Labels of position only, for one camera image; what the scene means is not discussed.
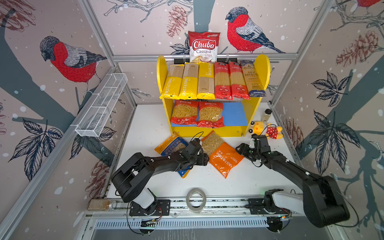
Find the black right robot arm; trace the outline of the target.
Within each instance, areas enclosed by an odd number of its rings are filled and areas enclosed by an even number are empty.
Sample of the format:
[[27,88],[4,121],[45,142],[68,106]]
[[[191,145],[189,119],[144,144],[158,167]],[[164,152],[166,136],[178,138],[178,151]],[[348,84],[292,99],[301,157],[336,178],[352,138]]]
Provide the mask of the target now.
[[263,205],[267,212],[286,209],[307,217],[318,228],[350,219],[350,212],[339,186],[330,176],[320,176],[289,161],[283,154],[272,151],[265,135],[252,135],[254,146],[242,143],[236,152],[252,162],[260,161],[280,173],[302,190],[291,194],[283,189],[265,192]]

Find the red spaghetti bag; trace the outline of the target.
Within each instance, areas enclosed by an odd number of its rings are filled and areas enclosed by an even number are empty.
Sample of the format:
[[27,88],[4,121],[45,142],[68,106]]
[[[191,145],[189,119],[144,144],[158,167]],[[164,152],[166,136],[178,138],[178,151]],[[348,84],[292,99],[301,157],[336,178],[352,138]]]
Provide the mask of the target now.
[[229,62],[230,84],[234,98],[250,100],[249,91],[240,64]]
[[215,97],[221,100],[232,100],[230,72],[228,64],[214,63]]

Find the blue orange pasta bag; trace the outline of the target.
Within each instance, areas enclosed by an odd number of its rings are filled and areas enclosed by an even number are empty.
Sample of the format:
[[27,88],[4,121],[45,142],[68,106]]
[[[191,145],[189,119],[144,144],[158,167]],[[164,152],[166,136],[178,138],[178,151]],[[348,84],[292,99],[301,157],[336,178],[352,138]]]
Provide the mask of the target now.
[[173,133],[163,143],[155,148],[155,151],[161,156],[167,156],[182,148],[185,148],[188,143],[181,138],[177,133]]

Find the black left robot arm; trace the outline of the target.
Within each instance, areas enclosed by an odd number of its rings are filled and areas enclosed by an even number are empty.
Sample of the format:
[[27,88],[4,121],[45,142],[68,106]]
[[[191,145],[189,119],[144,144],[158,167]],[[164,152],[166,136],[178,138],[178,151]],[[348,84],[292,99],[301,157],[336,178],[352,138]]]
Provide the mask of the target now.
[[112,174],[111,182],[116,188],[115,195],[123,202],[134,202],[152,213],[157,207],[157,197],[145,189],[152,176],[206,166],[208,162],[209,156],[200,140],[193,139],[186,147],[163,157],[145,157],[142,153],[135,153]]

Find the orange Pastatime pasta bag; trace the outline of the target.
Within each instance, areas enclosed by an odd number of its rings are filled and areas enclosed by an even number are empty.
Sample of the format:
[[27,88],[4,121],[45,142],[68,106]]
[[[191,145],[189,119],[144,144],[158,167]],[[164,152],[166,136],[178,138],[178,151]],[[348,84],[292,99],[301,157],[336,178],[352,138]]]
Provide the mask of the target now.
[[215,131],[211,131],[202,139],[202,147],[209,155],[209,163],[214,166],[226,179],[231,169],[236,167],[242,160],[237,151],[226,143]]

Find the yellow Pastatime spaghetti bag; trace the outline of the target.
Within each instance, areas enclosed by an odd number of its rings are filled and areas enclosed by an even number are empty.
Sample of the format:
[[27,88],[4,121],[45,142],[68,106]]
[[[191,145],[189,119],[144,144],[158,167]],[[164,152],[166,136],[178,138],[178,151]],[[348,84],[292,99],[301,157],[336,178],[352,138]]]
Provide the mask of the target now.
[[170,66],[160,99],[180,99],[179,94],[183,80],[184,66],[183,64]]
[[186,63],[179,94],[181,100],[196,100],[198,94],[199,65]]

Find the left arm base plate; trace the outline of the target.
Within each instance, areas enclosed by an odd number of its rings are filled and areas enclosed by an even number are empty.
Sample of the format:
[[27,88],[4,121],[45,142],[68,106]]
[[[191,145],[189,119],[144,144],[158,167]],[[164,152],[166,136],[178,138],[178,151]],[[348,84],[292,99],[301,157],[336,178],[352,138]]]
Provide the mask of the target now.
[[170,200],[155,200],[148,208],[142,208],[139,204],[131,202],[129,208],[130,217],[160,217],[170,214]]

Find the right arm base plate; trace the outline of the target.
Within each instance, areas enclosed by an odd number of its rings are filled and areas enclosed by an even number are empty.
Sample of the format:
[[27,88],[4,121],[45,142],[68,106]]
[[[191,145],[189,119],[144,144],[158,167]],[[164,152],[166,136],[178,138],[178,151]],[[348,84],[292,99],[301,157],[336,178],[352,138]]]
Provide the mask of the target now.
[[253,198],[248,199],[248,203],[245,205],[245,208],[249,209],[252,215],[290,215],[289,210],[279,208],[275,205],[274,202],[268,200],[265,202],[263,198]]

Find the dark blue spaghetti bag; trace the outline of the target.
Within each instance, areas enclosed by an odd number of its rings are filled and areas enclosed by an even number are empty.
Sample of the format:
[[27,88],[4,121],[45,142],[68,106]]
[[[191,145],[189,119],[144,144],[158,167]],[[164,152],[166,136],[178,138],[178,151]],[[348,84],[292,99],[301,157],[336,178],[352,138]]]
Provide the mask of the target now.
[[255,70],[255,65],[252,61],[241,60],[240,65],[243,71],[243,76],[246,82],[249,96],[252,98],[262,98],[267,94],[263,89],[259,75]]

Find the red macaroni bag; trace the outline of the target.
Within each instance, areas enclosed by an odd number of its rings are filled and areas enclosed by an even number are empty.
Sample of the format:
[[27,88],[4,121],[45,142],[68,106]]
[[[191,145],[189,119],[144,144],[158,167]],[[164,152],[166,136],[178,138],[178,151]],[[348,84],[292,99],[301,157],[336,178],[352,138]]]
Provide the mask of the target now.
[[176,125],[196,125],[199,103],[196,101],[175,100],[171,123]]
[[224,127],[223,110],[223,103],[200,102],[197,127],[210,129]]

